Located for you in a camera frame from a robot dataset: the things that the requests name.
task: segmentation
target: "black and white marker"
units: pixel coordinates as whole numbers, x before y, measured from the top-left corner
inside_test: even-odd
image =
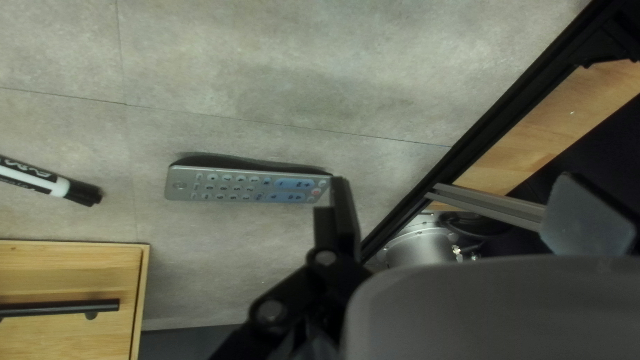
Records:
[[[85,206],[98,204],[102,200],[100,188],[97,186],[68,180],[4,156],[0,156],[0,181],[51,196],[63,197]]]

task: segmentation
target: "wooden cabinet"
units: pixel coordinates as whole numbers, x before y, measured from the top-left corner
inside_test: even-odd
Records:
[[[0,360],[137,359],[148,245],[0,240],[0,306],[118,299],[118,311],[5,317]]]

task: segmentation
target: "silver remote control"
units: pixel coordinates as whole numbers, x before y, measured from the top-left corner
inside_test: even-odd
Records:
[[[198,166],[205,164],[223,167]],[[224,156],[193,156],[169,166],[164,197],[168,200],[313,204],[330,187],[331,176],[315,168],[274,167]]]

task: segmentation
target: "blue button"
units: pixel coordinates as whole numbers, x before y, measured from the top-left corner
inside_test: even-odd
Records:
[[[281,193],[270,193],[267,195],[265,200],[269,202],[300,202],[303,201],[307,196],[304,193],[294,193],[294,192],[281,192]]]
[[[277,179],[273,184],[281,189],[308,189],[316,183],[311,179],[291,179],[283,177],[282,179]]]

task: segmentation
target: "black drawer handle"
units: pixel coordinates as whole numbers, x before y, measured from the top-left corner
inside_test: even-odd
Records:
[[[98,313],[118,311],[120,299],[81,300],[58,302],[27,302],[23,304],[0,304],[0,322],[3,318],[18,316],[81,314],[93,320]]]

